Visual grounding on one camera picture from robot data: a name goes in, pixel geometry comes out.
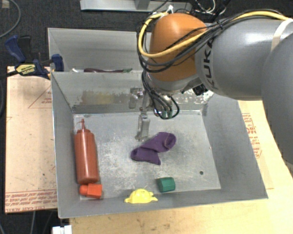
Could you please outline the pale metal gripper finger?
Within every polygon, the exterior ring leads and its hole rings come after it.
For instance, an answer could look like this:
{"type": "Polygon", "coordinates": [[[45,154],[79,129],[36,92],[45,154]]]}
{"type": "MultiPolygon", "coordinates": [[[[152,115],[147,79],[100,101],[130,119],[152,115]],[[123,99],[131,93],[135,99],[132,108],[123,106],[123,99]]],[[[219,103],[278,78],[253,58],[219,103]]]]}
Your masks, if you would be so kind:
{"type": "Polygon", "coordinates": [[[142,115],[142,138],[147,138],[149,133],[150,119],[147,114],[142,115]]]}
{"type": "Polygon", "coordinates": [[[138,130],[137,130],[137,134],[135,136],[136,140],[141,140],[142,129],[143,129],[143,117],[142,117],[142,115],[139,115],[139,117],[138,117],[138,130]]]}

